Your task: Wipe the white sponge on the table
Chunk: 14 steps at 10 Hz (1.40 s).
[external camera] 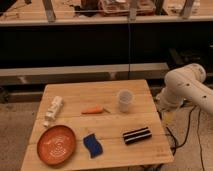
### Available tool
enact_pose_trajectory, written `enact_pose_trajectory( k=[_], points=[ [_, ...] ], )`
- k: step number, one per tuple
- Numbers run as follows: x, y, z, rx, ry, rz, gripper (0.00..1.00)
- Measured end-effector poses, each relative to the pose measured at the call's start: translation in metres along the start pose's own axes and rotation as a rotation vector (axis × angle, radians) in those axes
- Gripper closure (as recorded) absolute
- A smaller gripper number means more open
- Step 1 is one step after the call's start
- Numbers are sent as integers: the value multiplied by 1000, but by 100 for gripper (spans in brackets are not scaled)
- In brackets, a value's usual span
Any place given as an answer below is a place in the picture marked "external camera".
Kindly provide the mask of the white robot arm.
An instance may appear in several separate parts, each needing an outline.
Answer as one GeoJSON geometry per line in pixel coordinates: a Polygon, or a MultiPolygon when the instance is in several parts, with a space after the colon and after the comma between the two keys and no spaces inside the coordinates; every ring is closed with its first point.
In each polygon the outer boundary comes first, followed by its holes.
{"type": "Polygon", "coordinates": [[[164,77],[165,87],[157,95],[158,109],[178,108],[187,99],[213,115],[213,89],[203,84],[205,79],[206,71],[197,63],[169,71],[164,77]]]}

